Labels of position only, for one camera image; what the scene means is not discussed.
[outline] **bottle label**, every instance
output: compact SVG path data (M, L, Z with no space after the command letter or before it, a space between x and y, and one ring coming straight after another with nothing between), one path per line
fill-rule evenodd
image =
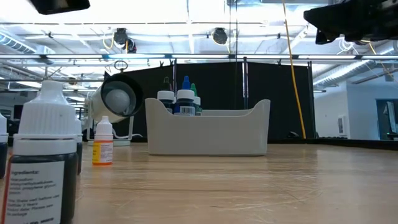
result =
M180 111L174 113L176 115L184 115L184 116L194 116L195 115L195 107L193 106L180 106Z
M109 164L113 161L113 141L94 141L93 163Z
M10 164L1 223L60 223L64 165Z

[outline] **bottle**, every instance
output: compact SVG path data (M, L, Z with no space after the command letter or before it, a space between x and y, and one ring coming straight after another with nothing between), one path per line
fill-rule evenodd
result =
M195 115L195 105L193 100L195 93L191 90L191 84L189 82L189 77L184 77L184 82L182 83L182 89L177 92L177 102L175 104L174 114L184 115L184 116L194 116Z
M113 132L108 116L102 116L94 135L93 165L105 166L113 163Z
M81 159L83 158L83 134L81 133L81 121L75 118L75 130L77 134L76 152L79 157L77 175L81 173Z
M174 92L171 90L169 78L165 77L162 90L157 92L157 99L163 103L168 112L173 113L174 98Z
M195 93L193 104L195 105L195 115L201 116L200 97L197 95L197 87L194 83L191 84L191 90Z
M6 175L8 149L7 118L0 113L0 179Z
M2 224L71 223L75 214L75 109L62 83L43 81L40 95L24 104L7 166Z

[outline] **white plastic tray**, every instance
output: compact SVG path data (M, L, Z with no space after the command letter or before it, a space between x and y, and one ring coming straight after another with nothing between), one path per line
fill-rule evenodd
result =
M269 100L251 110L203 110L202 116L173 115L153 98L145 104L149 154L262 156L267 152Z

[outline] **yellow cable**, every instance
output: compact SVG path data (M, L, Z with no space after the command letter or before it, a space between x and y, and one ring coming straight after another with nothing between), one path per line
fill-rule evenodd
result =
M104 44L104 47L106 47L107 49L111 49L113 47L113 41L114 41L114 33L112 34L112 43L111 46L108 47L105 43L105 38L102 39L102 43Z
M296 96L296 101L297 101L297 107L298 107L298 113L300 114L300 123L301 123L301 129L303 132L303 138L306 139L307 135L305 134L305 128L304 128L304 120L303 120L303 114L301 111L301 104L300 104L300 99L299 99L299 93L297 91L297 85L296 85L296 77L294 74L294 66L293 66L293 56L292 56L292 48L290 46L290 37L289 37L289 28L287 25L287 16L286 16L286 5L285 5L285 0L282 0L282 3L284 5L284 13L285 13L285 26L286 26L286 35L287 35L287 45L289 46L289 55L290 55L290 67L292 69L292 79L293 79L293 87L294 87L294 93Z
M374 48L373 48L373 46L372 46L372 43L369 42L369 46L370 46L370 48L372 49L372 52L373 52L375 55L377 55L376 51L374 50ZM381 64L381 66L383 67L384 71L387 72L387 74L388 74L392 79L394 79L395 82L398 83L398 81L394 78L394 76L391 74L391 72L384 66L384 64L383 64L383 62L382 62L381 60L380 60L380 64Z

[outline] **blue bottle cap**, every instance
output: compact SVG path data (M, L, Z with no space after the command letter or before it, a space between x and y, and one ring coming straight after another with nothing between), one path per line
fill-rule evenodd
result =
M189 77L185 76L184 82L182 82L182 90L190 90L190 89L191 89L191 83L189 82Z

